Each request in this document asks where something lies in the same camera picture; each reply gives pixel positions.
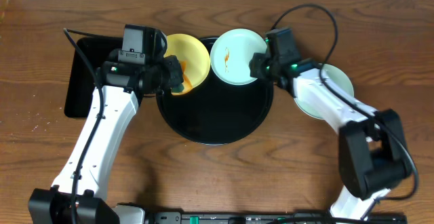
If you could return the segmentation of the yellow green scrub sponge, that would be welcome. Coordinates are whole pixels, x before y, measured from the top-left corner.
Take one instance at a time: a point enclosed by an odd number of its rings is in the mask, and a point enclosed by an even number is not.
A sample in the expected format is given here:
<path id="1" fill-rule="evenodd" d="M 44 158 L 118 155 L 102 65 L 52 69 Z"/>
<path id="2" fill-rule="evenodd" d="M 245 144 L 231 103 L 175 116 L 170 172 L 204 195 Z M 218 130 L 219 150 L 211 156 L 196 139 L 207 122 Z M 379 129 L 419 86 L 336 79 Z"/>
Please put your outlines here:
<path id="1" fill-rule="evenodd" d="M 188 76 L 185 74 L 187 62 L 186 61 L 180 61 L 180 66 L 182 69 L 183 82 L 179 86 L 177 86 L 176 88 L 172 88 L 171 93 L 172 93 L 172 95 L 175 95 L 175 96 L 186 94 L 193 89 L 193 86 L 192 86 Z"/>

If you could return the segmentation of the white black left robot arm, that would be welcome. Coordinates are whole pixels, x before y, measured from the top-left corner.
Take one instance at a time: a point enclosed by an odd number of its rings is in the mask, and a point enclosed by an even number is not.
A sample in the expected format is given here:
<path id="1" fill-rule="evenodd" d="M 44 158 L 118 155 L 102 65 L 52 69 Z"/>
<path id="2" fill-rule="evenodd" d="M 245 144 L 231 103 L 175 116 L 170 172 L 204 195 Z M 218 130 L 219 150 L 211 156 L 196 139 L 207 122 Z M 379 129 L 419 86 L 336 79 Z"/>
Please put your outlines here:
<path id="1" fill-rule="evenodd" d="M 181 65 L 166 56 L 167 37 L 159 29 L 127 24 L 117 55 L 95 69 L 72 43 L 88 68 L 95 89 L 84 127 L 60 174 L 49 189 L 34 189 L 28 211 L 34 223 L 145 223 L 134 204 L 110 207 L 107 188 L 123 135 L 142 99 L 178 88 Z"/>

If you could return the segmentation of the light green stained plate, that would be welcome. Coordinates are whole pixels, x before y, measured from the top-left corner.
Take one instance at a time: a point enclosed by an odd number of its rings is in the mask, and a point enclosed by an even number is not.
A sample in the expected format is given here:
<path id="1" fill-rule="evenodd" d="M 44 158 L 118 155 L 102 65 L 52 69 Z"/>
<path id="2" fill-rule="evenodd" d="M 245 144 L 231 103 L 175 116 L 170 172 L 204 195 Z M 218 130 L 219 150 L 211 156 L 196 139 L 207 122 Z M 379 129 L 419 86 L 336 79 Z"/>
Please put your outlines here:
<path id="1" fill-rule="evenodd" d="M 264 54 L 267 45 L 256 32 L 249 29 L 233 29 L 225 32 L 214 42 L 211 67 L 216 76 L 225 83 L 244 86 L 256 81 L 250 76 L 249 63 L 255 53 Z"/>

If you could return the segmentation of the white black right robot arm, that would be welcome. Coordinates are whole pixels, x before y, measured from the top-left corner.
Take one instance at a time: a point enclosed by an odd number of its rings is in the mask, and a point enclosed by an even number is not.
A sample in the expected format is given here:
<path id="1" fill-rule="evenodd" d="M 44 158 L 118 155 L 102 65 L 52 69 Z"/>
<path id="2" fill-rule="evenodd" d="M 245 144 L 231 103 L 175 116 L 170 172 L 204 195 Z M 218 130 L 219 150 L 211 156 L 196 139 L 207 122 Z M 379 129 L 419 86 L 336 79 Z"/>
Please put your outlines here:
<path id="1" fill-rule="evenodd" d="M 367 221 L 374 205 L 392 188 L 416 175 L 394 110 L 378 111 L 340 88 L 313 59 L 302 59 L 291 29 L 265 35 L 267 49 L 249 63 L 252 77 L 274 81 L 308 104 L 338 135 L 338 168 L 344 184 L 330 214 L 335 219 Z"/>

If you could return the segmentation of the yellow plate with sauce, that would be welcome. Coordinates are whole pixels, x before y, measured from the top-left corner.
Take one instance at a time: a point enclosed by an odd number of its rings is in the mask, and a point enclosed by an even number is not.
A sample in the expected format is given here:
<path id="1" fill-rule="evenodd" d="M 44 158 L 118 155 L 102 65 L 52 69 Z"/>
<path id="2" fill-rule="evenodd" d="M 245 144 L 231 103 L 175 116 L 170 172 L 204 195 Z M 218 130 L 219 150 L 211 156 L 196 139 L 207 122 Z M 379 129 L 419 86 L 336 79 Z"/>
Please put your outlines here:
<path id="1" fill-rule="evenodd" d="M 187 34 L 167 36 L 168 48 L 165 57 L 174 55 L 182 68 L 182 90 L 172 89 L 174 96 L 189 93 L 201 85 L 210 72 L 210 54 L 196 37 Z"/>

